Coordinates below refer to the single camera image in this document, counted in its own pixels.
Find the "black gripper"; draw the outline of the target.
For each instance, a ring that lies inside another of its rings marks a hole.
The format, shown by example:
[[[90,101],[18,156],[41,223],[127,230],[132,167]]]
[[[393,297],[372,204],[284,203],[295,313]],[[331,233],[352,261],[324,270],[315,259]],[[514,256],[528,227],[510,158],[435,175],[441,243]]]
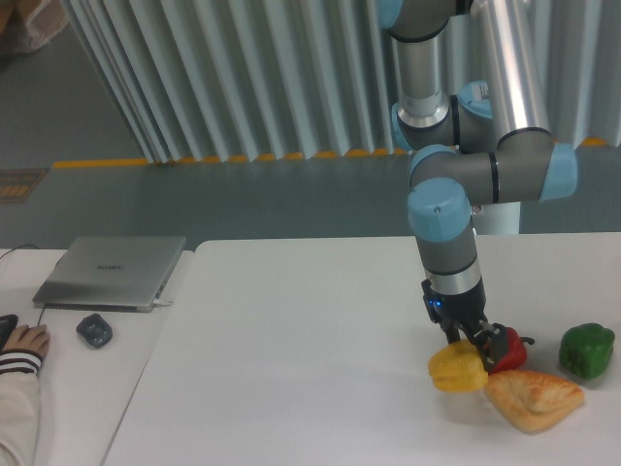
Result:
[[[483,280],[470,290],[450,295],[432,288],[436,324],[446,336],[449,344],[459,342],[462,331],[476,347],[483,368],[493,371],[508,353],[507,328],[500,323],[490,323],[484,314],[486,296]]]

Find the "white striped sleeve forearm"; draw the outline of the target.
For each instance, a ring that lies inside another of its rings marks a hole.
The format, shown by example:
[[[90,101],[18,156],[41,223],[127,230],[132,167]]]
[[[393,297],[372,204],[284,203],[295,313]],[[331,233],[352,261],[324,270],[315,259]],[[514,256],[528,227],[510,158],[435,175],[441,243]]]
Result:
[[[38,438],[42,357],[31,350],[1,353],[1,464],[32,465]]]

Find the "person's hand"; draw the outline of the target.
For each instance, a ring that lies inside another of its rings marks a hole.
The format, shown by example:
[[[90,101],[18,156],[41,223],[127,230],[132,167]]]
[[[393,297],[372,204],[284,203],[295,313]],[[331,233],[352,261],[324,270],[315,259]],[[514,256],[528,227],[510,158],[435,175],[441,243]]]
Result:
[[[2,351],[32,352],[44,360],[49,352],[49,344],[50,333],[46,325],[21,325],[11,333]]]

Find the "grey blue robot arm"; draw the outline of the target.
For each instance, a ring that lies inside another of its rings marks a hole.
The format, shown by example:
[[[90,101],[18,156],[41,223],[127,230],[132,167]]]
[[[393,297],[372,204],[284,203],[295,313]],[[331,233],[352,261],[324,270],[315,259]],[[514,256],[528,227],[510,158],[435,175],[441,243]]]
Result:
[[[576,155],[550,133],[526,2],[380,1],[376,8],[397,46],[402,94],[392,131],[413,151],[407,212],[425,306],[449,343],[468,339],[492,371],[507,355],[508,336],[484,313],[472,209],[571,195]],[[442,87],[439,38],[458,16],[471,17],[480,32],[485,113]]]

